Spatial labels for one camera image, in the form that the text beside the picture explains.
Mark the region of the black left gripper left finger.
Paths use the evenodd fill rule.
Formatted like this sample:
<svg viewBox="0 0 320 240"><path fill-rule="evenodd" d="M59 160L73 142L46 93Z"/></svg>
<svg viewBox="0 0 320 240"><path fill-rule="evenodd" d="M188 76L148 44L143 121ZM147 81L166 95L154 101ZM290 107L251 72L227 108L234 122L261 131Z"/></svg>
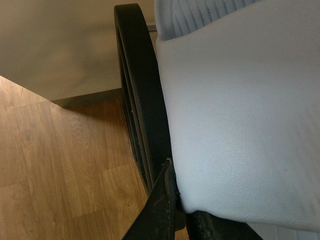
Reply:
<svg viewBox="0 0 320 240"><path fill-rule="evenodd" d="M124 240L173 240L178 188L172 159L166 159L155 185Z"/></svg>

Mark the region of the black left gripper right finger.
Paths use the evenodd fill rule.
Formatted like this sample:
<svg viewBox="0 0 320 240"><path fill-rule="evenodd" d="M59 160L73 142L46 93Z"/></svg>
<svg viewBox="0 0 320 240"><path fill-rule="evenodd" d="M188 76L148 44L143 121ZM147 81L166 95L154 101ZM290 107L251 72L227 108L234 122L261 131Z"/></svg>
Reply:
<svg viewBox="0 0 320 240"><path fill-rule="evenodd" d="M204 211L186 215L190 240L260 240L261 237L245 222L220 218Z"/></svg>

